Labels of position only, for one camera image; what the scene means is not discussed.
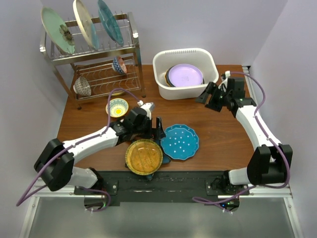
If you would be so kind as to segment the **teal dotted scalloped plate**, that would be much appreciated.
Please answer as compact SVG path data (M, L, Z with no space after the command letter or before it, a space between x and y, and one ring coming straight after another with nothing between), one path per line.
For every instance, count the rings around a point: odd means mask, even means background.
M199 137L185 124L174 124L167 127L165 137L160 145L163 152L174 160L185 161L193 157L199 149Z

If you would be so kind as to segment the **orange woven pattern plate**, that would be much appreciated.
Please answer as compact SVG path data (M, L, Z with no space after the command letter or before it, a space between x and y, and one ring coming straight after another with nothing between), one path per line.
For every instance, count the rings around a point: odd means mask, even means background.
M125 153L125 163L130 171L147 176L162 165L162 149L152 140L140 139L129 145Z

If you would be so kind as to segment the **lilac purple plate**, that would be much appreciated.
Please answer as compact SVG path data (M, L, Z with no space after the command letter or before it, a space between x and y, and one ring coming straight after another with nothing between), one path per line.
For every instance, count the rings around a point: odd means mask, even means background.
M198 86L204 82L202 72L191 64L177 64L168 71L169 80L174 87Z

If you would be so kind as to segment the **dark blue bottom plate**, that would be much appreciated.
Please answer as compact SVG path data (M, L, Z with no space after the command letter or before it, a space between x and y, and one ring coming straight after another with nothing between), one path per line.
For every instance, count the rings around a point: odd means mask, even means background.
M165 82L166 82L166 84L169 86L169 87L174 87L174 85L170 82L170 80L169 80L169 77L168 77L168 73L169 73L169 71L167 71L166 72L166 74L165 74Z

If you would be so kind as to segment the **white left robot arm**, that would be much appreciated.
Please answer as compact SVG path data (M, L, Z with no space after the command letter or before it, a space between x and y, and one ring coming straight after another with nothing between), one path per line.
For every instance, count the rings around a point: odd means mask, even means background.
M71 185L83 187L91 194L98 194L104 188L104 179L93 168L75 166L80 160L103 149L115 147L136 137L159 140L165 137L160 117L152 126L152 111L134 107L125 117L109 122L102 129L71 141L51 140L34 169L50 191L58 191Z

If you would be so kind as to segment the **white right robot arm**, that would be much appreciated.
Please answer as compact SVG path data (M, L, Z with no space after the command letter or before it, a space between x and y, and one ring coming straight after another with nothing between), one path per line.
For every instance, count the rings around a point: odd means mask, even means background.
M254 149L246 167L224 172L220 183L223 193L231 195L238 185L249 183L271 188L289 183L293 150L270 132L258 113L259 105L246 97L243 78L226 78L220 85L210 82L196 101L217 112L226 107L242 125Z

